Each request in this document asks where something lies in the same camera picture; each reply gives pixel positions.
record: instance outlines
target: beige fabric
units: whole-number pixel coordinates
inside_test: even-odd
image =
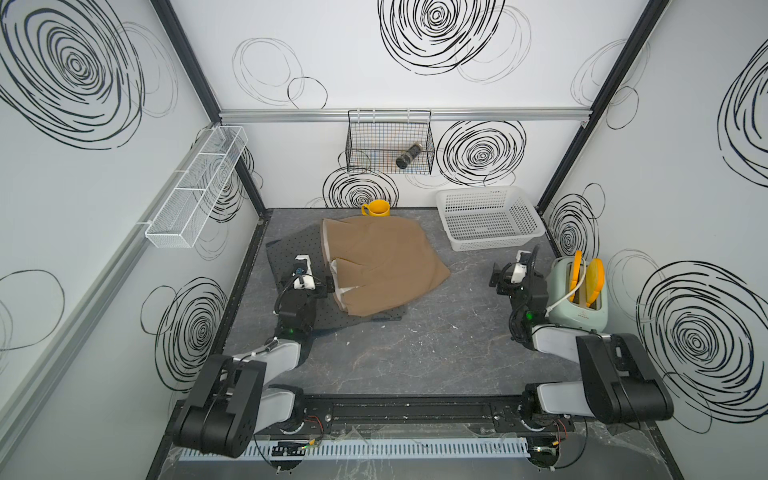
[[[323,219],[323,259],[333,262],[339,308],[368,316],[404,305],[451,274],[424,230],[401,217]]]

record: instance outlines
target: white wall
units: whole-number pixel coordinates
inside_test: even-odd
[[[346,166],[343,151],[347,124],[243,126],[253,145],[254,168],[263,178],[261,195],[269,208],[359,207],[362,200],[370,202],[381,197],[380,192],[386,192],[386,200],[398,207],[434,207],[437,190],[481,187],[483,183],[488,186],[514,183],[536,203],[580,122],[491,121],[454,125],[432,123],[437,151],[431,175],[393,173],[397,167],[389,173],[359,174],[354,170],[347,174],[346,169],[339,171]],[[452,132],[456,132],[453,137],[458,141],[451,145],[449,134],[440,143],[451,127]],[[462,142],[461,139],[472,132],[481,132],[482,138]],[[488,160],[476,168],[469,159],[477,155],[463,148],[470,144],[474,144],[475,152],[488,148]],[[519,156],[513,153],[515,148]]]
[[[639,335],[673,393],[659,428],[685,478],[765,475],[744,439],[768,412],[767,15],[672,2],[637,115],[614,130],[626,105],[611,107],[545,216],[564,250],[607,265],[608,328]]]
[[[147,248],[1,480],[146,476],[174,403],[207,358],[253,235],[256,212],[247,197],[238,201],[229,221],[207,221],[208,252]]]
[[[92,4],[13,2],[3,17],[23,31],[55,10],[27,24],[47,39],[39,63],[24,61],[36,46],[0,41],[0,412],[207,123],[149,2]]]
[[[13,2],[3,25],[35,11],[54,57],[0,41],[0,407],[208,124],[150,2]],[[233,176],[195,248],[148,245],[0,478],[143,478],[256,222]]]
[[[173,3],[224,109],[295,108],[286,90],[301,76],[322,83],[329,108],[576,105],[571,80],[582,62],[626,38],[646,4],[481,0],[454,10],[458,2],[414,0]],[[394,22],[393,8],[403,12]],[[601,67],[610,69],[617,55]],[[320,108],[323,89],[314,80],[304,86],[299,94],[291,85],[296,106]]]
[[[187,0],[174,7],[223,109],[351,109],[591,106],[646,4],[482,0],[452,10],[455,3],[233,0],[211,8]],[[425,5],[428,14],[420,16]],[[393,11],[400,13],[392,17]],[[628,87],[642,71],[627,79]],[[440,140],[452,124],[433,123],[438,161],[431,177],[401,174],[394,157],[374,162],[374,171],[355,177],[363,185],[352,187],[348,197],[355,200],[343,205],[359,207],[384,192],[400,207],[434,207],[437,188],[513,182],[535,202],[578,128],[574,121],[480,123],[467,127],[487,131],[475,151],[495,151],[496,139],[507,136],[521,151],[525,143],[521,158],[495,151],[478,159],[463,151],[454,169],[445,168],[452,161]],[[525,142],[507,135],[516,128],[525,131]],[[345,124],[255,124],[247,130],[268,207],[337,206],[323,200],[323,185],[346,161],[342,156],[337,163]],[[412,143],[388,135],[390,148]],[[470,170],[475,180],[451,183],[456,169]],[[504,174],[497,175],[499,169]]]

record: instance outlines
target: red wire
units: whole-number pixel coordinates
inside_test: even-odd
[[[558,419],[558,423],[563,426],[563,432],[565,432],[564,440],[568,440],[568,430],[565,428],[565,424],[560,419]]]
[[[560,447],[560,425],[555,423],[554,427],[558,430],[558,447]]]
[[[314,419],[314,420],[313,420],[313,422],[315,422],[317,425],[320,425],[320,434],[321,434],[321,435],[322,435],[323,433],[325,433],[325,429],[323,428],[323,423],[320,421],[320,419],[318,419],[318,418],[317,418],[316,416],[314,416],[314,415],[308,415],[308,416],[307,416],[307,418],[308,418],[308,419]]]

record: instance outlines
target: cable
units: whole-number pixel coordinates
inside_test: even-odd
[[[563,440],[568,440],[568,429],[565,428],[565,424],[560,419],[557,419],[557,420],[558,420],[558,423],[562,425],[563,432],[565,432],[565,438]]]
[[[571,460],[571,463],[568,463],[567,465],[563,465],[563,466],[560,466],[560,467],[555,466],[554,467],[555,470],[562,470],[563,468],[570,467],[574,463],[578,462],[579,459],[581,458],[581,456],[584,454],[584,450],[587,449],[587,440],[589,439],[589,424],[587,423],[587,419],[586,418],[584,418],[584,428],[586,429],[586,432],[584,432],[584,444],[581,446],[581,451],[578,453],[576,458]]]
[[[512,328],[512,325],[514,324],[515,315],[517,314],[517,310],[512,310],[512,313],[509,314],[509,321],[507,322],[507,327],[509,328],[509,333],[512,335],[512,338],[515,339],[515,342],[518,343],[526,343],[527,340],[524,336],[524,334],[521,333],[521,335],[518,335],[515,333],[515,330]]]
[[[498,281],[499,281],[499,282],[501,282],[501,281],[503,281],[503,280],[504,280],[504,274],[505,274],[505,273],[507,273],[507,270],[509,270],[509,267],[510,267],[510,266],[512,266],[512,264],[511,264],[511,263],[507,263],[506,265],[504,265],[504,268],[502,268],[502,271],[501,271],[501,272],[500,272],[500,274],[498,275]]]
[[[317,425],[320,425],[320,440],[317,442],[316,446],[320,446],[320,443],[323,442],[323,436],[326,433],[326,430],[323,428],[323,423],[314,415],[308,415],[305,420],[309,420],[311,422],[315,422]]]
[[[526,275],[528,276],[528,290],[531,290],[531,288],[533,287],[533,276],[535,274],[537,255],[538,255],[538,245],[536,247],[533,247],[531,256],[528,258],[528,265],[526,265],[526,268],[525,268]]]
[[[259,455],[261,455],[261,458],[264,459],[266,464],[269,465],[270,467],[274,468],[275,470],[277,470],[277,465],[272,465],[272,462],[267,460],[266,457],[264,456],[264,454],[261,452],[261,449],[259,448],[259,442],[256,441],[256,436],[255,435],[253,436],[253,444],[256,446],[256,450],[259,451]]]
[[[566,330],[578,330],[579,332],[583,332],[584,335],[589,335],[590,333],[595,333],[597,335],[600,335],[599,333],[595,332],[594,330],[584,330],[584,329],[578,329],[575,326],[565,326],[560,325],[559,323],[545,323],[544,325],[534,325],[531,328],[531,339],[533,339],[533,335],[538,332],[539,330],[543,329],[566,329]]]
[[[554,425],[554,427],[558,430],[558,440],[555,443],[553,443],[552,445],[555,445],[558,448],[560,448],[560,425],[558,425],[556,422],[552,422],[552,425]]]
[[[579,281],[578,281],[578,283],[576,284],[576,287],[574,287],[574,289],[573,289],[573,290],[571,290],[570,292],[568,292],[568,293],[567,293],[567,294],[566,294],[564,297],[562,297],[560,300],[558,300],[557,302],[555,302],[555,303],[552,303],[550,306],[548,306],[548,307],[547,307],[547,312],[545,313],[545,316],[546,316],[546,317],[549,317],[549,313],[550,313],[552,310],[554,310],[554,308],[555,308],[556,306],[560,305],[560,303],[562,303],[562,302],[563,302],[565,299],[567,299],[567,298],[571,298],[571,295],[573,295],[574,293],[576,293],[576,291],[577,291],[579,288],[581,288],[581,284],[582,284],[582,283],[584,283],[584,279],[586,279],[586,278],[587,278],[587,269],[586,269],[586,268],[584,268],[584,269],[581,269],[581,265],[582,265],[582,264],[584,264],[584,258],[583,258],[583,257],[581,258],[581,261],[579,262],[579,267],[580,267],[580,270],[582,271],[582,275],[580,275],[580,276],[579,276],[580,278],[579,278]]]
[[[325,283],[323,283],[323,281],[321,279],[317,278],[314,275],[309,275],[308,273],[296,273],[295,275],[290,277],[290,280],[288,280],[288,283],[286,283],[286,285],[283,287],[283,289],[277,295],[277,300],[275,300],[275,307],[272,310],[275,315],[279,315],[280,314],[280,301],[283,300],[283,295],[285,295],[286,292],[288,291],[288,289],[293,286],[293,281],[295,279],[299,278],[300,276],[311,276],[313,279],[315,279],[315,284],[317,284],[317,285],[325,285]]]

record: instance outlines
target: perforated mat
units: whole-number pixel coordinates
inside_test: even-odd
[[[318,223],[266,245],[266,258],[270,262],[270,269],[278,290],[280,289],[280,280],[293,271],[296,255],[310,256],[312,275],[321,279],[330,275],[323,262],[323,252],[320,249],[320,224]],[[352,316],[343,312],[329,294],[328,298],[317,300],[315,330],[338,329],[370,321],[400,320],[405,314],[406,307],[399,306],[371,316]]]

